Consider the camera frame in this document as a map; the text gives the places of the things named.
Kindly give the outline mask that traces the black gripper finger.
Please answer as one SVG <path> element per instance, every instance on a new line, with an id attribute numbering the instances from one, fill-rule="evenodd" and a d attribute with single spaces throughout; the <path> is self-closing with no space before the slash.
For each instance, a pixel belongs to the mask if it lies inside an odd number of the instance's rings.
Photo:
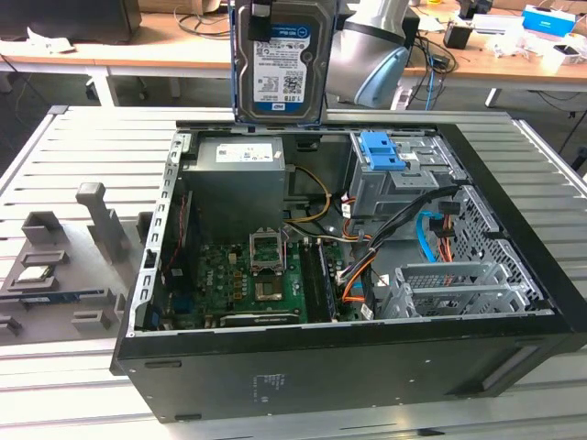
<path id="1" fill-rule="evenodd" d="M 259 42 L 270 41 L 271 9 L 272 0 L 251 0 L 249 2 L 249 40 Z"/>

